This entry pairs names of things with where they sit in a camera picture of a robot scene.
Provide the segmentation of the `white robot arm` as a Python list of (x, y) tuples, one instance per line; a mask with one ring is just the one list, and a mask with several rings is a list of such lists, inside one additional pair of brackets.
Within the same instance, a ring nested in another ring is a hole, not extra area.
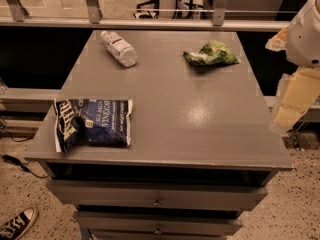
[(320, 0), (308, 0), (290, 24), (269, 39), (265, 48), (284, 51), (297, 65), (279, 80), (270, 130), (285, 134), (320, 96)]

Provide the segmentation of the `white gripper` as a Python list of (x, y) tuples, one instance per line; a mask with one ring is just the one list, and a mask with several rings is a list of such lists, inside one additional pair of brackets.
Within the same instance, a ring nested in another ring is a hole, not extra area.
[(270, 130), (284, 134), (320, 96), (320, 17), (316, 5), (305, 4), (290, 26), (270, 38), (265, 48), (286, 50), (288, 61), (303, 66), (292, 75), (283, 74), (278, 83)]

